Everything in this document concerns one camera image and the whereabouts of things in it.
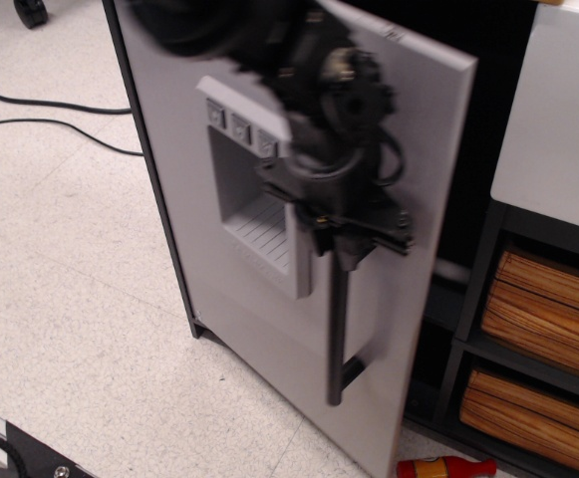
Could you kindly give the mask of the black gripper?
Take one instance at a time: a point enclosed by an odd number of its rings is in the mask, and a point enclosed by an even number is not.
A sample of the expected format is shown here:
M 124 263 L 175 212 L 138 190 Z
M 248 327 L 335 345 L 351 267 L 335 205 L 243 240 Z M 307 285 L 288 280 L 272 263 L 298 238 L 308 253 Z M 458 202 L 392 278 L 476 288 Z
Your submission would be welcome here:
M 317 257 L 334 247 L 340 268 L 352 272 L 377 247 L 410 253 L 408 211 L 356 169 L 317 173 L 289 161 L 262 161 L 256 168 L 268 194 L 294 205 L 298 229 Z

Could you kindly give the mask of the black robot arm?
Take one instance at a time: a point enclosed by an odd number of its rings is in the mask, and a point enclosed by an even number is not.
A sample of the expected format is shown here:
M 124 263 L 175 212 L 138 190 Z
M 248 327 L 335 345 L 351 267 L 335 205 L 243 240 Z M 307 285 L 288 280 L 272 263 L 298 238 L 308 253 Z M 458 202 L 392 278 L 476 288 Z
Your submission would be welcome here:
M 280 102 L 287 158 L 261 160 L 264 190 L 295 207 L 318 254 L 352 271 L 375 248 L 408 254 L 409 214 L 388 194 L 404 173 L 383 122 L 393 91 L 374 56 L 317 1 L 134 1 L 131 12 L 167 52 L 226 58 Z

